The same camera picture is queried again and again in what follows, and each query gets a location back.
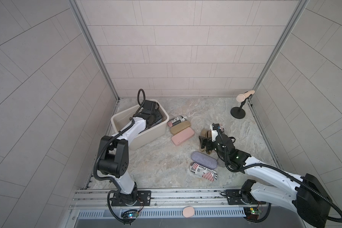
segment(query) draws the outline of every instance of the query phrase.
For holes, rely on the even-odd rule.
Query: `gray marble surface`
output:
[[[157,98],[170,118],[178,115],[187,115],[192,123],[191,128],[195,135],[179,146],[175,146],[173,136],[167,127],[166,134],[154,141],[129,151],[128,172],[138,188],[172,188],[172,187],[213,187],[213,186],[241,186],[245,180],[255,177],[242,173],[232,173],[226,168],[217,167],[218,178],[211,182],[197,176],[189,170],[192,162],[191,154],[199,150],[198,136],[203,128],[209,128],[212,123],[222,124],[228,136],[236,138],[235,147],[267,164],[275,165],[274,160],[255,119],[246,104],[243,109],[246,117],[236,119],[231,116],[230,109],[239,106],[236,98]],[[121,99],[117,112],[121,112],[137,104],[135,98]],[[217,159],[217,153],[211,157]],[[111,189],[109,181],[97,181],[92,178],[91,189]]]

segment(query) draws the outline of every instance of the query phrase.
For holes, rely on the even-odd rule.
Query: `metal mounting plate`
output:
[[[144,202],[143,206],[150,205],[150,197],[151,197],[150,194],[151,194],[151,191],[137,191],[137,196],[141,198]],[[118,193],[114,194],[113,198],[119,198],[118,195],[119,195]],[[140,205],[141,203],[139,202],[139,200],[137,200],[136,203],[132,206],[139,207]],[[112,201],[112,207],[126,207],[126,206],[128,205],[125,204],[124,202]]]

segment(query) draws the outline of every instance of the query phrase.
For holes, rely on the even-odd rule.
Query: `black cable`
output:
[[[268,204],[268,208],[267,208],[266,214],[263,216],[263,218],[258,219],[258,220],[252,220],[252,219],[248,219],[248,218],[244,218],[244,219],[249,221],[249,222],[255,222],[255,223],[263,222],[263,221],[265,221],[265,219],[267,219],[267,217],[268,217],[268,215],[270,213],[270,210],[271,210],[271,203]]]
[[[139,102],[139,94],[141,93],[141,91],[142,91],[142,93],[143,93],[143,101],[142,101],[142,103],[141,102]],[[144,102],[146,101],[146,94],[144,93],[144,90],[143,89],[139,89],[138,90],[138,94],[137,94],[137,102],[138,102],[138,104],[139,104],[139,108],[138,108],[138,110],[137,110],[137,112],[139,112],[139,110],[141,110],[141,108],[144,106]]]
[[[307,184],[303,183],[302,181],[296,179],[295,177],[287,174],[285,171],[282,171],[276,167],[270,166],[268,164],[263,164],[263,163],[250,164],[250,165],[247,165],[245,167],[242,167],[240,169],[235,169],[235,170],[231,169],[229,167],[229,163],[228,163],[229,162],[229,154],[227,153],[227,150],[228,150],[227,144],[225,144],[223,142],[223,138],[222,138],[222,135],[220,133],[220,130],[215,126],[215,124],[212,124],[212,126],[216,129],[219,137],[222,140],[222,144],[226,145],[224,148],[224,158],[225,158],[224,162],[225,162],[225,166],[227,167],[227,169],[229,171],[231,171],[233,173],[237,173],[237,172],[240,172],[240,171],[243,171],[243,170],[255,167],[255,166],[266,167],[266,168],[272,169],[274,171],[277,171],[277,172],[281,173],[282,175],[286,176],[287,178],[289,178],[290,180],[295,181],[296,183],[300,184],[301,187],[305,188],[306,190],[310,191],[311,193],[315,194],[316,196],[322,198],[326,203],[328,203],[328,205],[330,205],[334,210],[336,210],[336,212],[338,212],[338,214],[341,216],[340,218],[334,218],[334,217],[328,216],[327,217],[328,220],[334,221],[334,222],[342,222],[342,211],[336,204],[332,203],[332,201],[330,201],[328,198],[324,197],[321,193],[319,193],[318,191],[316,191],[315,189],[313,189],[309,185],[307,185]]]
[[[96,180],[99,181],[103,181],[103,180],[110,180],[111,182],[114,180],[114,178],[112,177],[100,177],[98,176],[98,168],[99,168],[99,162],[101,160],[101,156],[104,154],[105,150],[109,147],[109,145],[115,140],[117,139],[119,136],[121,136],[123,133],[125,133],[127,130],[129,130],[133,125],[134,125],[134,119],[131,117],[129,118],[129,120],[131,121],[131,124],[126,127],[124,130],[120,131],[119,134],[117,134],[116,136],[112,137],[106,144],[105,146],[101,149],[98,157],[96,158],[95,164],[94,164],[94,168],[93,168],[93,176]]]

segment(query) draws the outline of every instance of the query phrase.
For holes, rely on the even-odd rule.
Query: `wire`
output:
[[[139,94],[141,93],[141,91],[142,91],[142,93],[143,93],[143,101],[142,101],[142,103],[139,102]],[[139,110],[141,110],[141,108],[144,106],[144,102],[145,102],[145,101],[146,101],[146,94],[144,93],[144,90],[143,90],[143,89],[139,89],[139,90],[138,90],[138,94],[137,94],[137,102],[138,102],[138,104],[139,104],[139,108],[138,108],[138,110],[136,111],[136,113],[139,112]]]
[[[330,217],[328,216],[327,219],[330,220],[330,221],[334,221],[334,222],[342,222],[342,211],[341,209],[336,205],[334,204],[331,200],[329,200],[328,198],[324,197],[320,192],[318,192],[317,190],[313,189],[312,187],[310,187],[309,185],[307,185],[306,183],[296,179],[295,177],[287,174],[285,171],[283,170],[280,170],[276,167],[273,167],[273,166],[270,166],[268,164],[264,164],[264,163],[255,163],[255,164],[250,164],[250,165],[247,165],[245,167],[242,167],[242,168],[239,168],[239,169],[231,169],[229,167],[229,153],[227,153],[228,151],[228,146],[227,144],[224,143],[223,141],[223,138],[222,138],[222,135],[221,135],[221,132],[220,130],[215,126],[215,124],[213,123],[212,126],[216,129],[220,139],[222,140],[222,144],[225,145],[225,148],[224,148],[224,163],[225,163],[225,166],[227,167],[227,169],[233,173],[237,173],[237,172],[240,172],[240,171],[243,171],[243,170],[246,170],[246,169],[249,169],[249,168],[252,168],[252,167],[255,167],[255,166],[259,166],[259,167],[266,167],[266,168],[269,168],[269,169],[272,169],[274,171],[277,171],[279,173],[281,173],[282,175],[286,176],[287,178],[289,178],[291,181],[295,181],[296,183],[300,184],[301,187],[305,188],[306,190],[310,191],[310,193],[322,198],[326,203],[328,203],[328,205],[330,205],[334,210],[336,210],[336,212],[338,212],[338,214],[341,216],[340,218],[334,218],[334,217]]]

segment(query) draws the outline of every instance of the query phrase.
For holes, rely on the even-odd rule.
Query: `american flag print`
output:
[[[217,179],[217,172],[208,169],[196,162],[190,163],[190,171],[198,176],[204,177],[207,180],[215,181]]]

